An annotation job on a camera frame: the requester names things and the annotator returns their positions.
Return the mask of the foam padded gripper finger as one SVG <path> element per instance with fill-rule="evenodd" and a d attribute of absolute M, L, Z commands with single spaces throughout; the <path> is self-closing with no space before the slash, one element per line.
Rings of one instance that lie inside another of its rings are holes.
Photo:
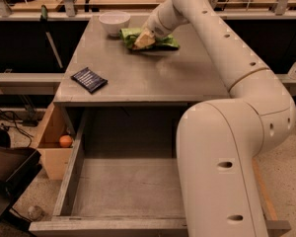
<path fill-rule="evenodd" d="M 149 29 L 144 29 L 136 39 L 133 48 L 141 49 L 155 42 L 155 36 Z"/>

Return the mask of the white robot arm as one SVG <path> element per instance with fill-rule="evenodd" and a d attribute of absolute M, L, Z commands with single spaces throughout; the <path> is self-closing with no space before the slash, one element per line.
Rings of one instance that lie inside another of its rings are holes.
<path fill-rule="evenodd" d="M 177 130 L 189 237 L 268 237 L 252 159 L 282 143 L 296 122 L 290 93 L 216 14 L 211 0 L 166 0 L 136 41 L 143 47 L 191 23 L 229 98 L 190 107 Z"/>

